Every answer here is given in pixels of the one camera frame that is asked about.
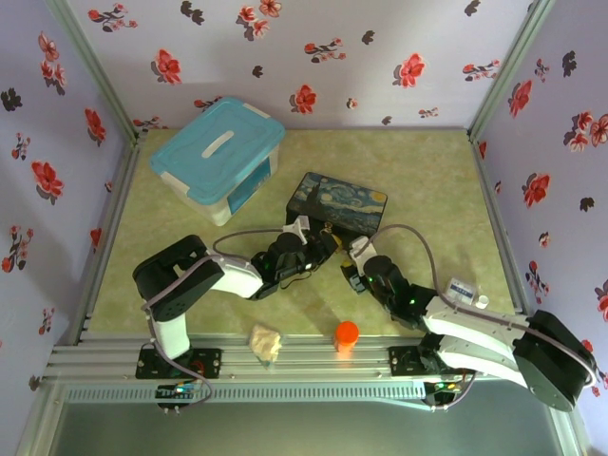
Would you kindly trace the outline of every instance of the floral wallpaper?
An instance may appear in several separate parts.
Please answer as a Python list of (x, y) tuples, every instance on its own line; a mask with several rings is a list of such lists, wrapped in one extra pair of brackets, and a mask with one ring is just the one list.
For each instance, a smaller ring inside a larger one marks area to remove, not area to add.
[[(479, 13), (485, 3), (479, 6)], [(602, 0), (558, 0), (480, 138), (532, 308), (593, 351), (600, 382), (579, 399), (608, 453), (608, 92)]]
[(3, 4), (0, 48), (0, 453), (10, 456), (104, 241), (126, 139), (44, 2)]
[(290, 128), (469, 127), (531, 3), (64, 1), (148, 129), (222, 96)]

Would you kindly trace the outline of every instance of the starry night box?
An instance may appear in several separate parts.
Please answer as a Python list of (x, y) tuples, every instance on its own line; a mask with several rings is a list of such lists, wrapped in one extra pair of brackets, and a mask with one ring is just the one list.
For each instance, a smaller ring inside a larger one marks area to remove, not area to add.
[(287, 203), (287, 223), (308, 216), (311, 228), (326, 222), (345, 245), (371, 237), (380, 226), (387, 195), (354, 183), (307, 173)]

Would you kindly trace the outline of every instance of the orange bottle cap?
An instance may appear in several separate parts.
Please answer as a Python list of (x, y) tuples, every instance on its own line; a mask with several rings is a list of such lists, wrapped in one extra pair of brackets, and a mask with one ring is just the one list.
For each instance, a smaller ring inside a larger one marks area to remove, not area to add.
[(352, 347), (359, 338), (359, 328), (351, 321), (343, 321), (335, 330), (335, 342), (338, 345)]

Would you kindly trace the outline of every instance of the plastic storage box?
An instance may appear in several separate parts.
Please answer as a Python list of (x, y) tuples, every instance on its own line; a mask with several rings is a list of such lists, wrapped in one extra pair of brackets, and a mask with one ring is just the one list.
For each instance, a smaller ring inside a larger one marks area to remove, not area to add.
[(188, 205), (221, 226), (278, 168), (285, 128), (259, 109), (222, 98), (150, 159)]

